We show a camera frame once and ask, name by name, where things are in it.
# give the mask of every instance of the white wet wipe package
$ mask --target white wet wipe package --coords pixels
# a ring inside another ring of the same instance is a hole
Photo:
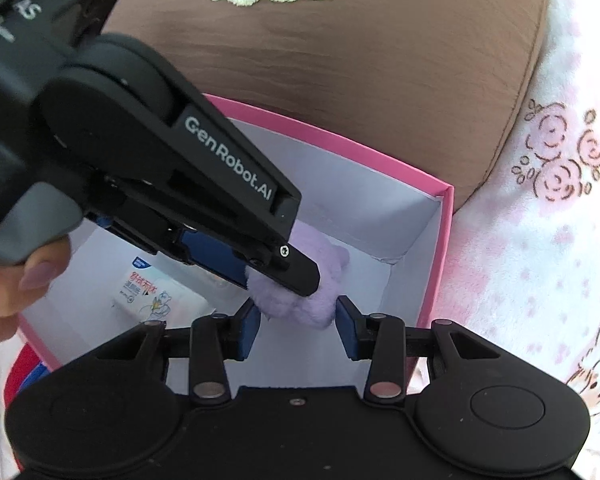
[[[139,322],[163,321],[167,328],[190,326],[214,310],[205,298],[142,258],[133,260],[116,285],[113,302]]]

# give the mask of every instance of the human hand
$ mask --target human hand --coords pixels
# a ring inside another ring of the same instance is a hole
[[[46,294],[49,283],[64,272],[71,259],[68,237],[35,251],[24,265],[0,267],[0,342],[18,328],[18,313]]]

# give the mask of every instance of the fingernail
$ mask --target fingernail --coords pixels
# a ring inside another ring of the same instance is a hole
[[[33,290],[48,285],[58,275],[56,266],[51,262],[40,262],[26,270],[20,280],[20,290]]]

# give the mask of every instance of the blue label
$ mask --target blue label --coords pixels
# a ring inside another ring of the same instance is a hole
[[[147,268],[151,267],[151,264],[148,264],[146,261],[142,260],[141,258],[136,258],[134,260],[134,267],[136,269],[147,269]]]

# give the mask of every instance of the rose pattern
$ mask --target rose pattern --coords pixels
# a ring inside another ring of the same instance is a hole
[[[590,194],[593,183],[588,177],[593,182],[600,180],[600,142],[591,126],[596,111],[586,111],[587,128],[576,142],[569,142],[575,121],[563,103],[541,105],[531,99],[528,108],[524,117],[531,123],[525,138],[528,155],[522,155],[511,168],[516,183],[522,186],[530,182],[536,198],[548,202]]]

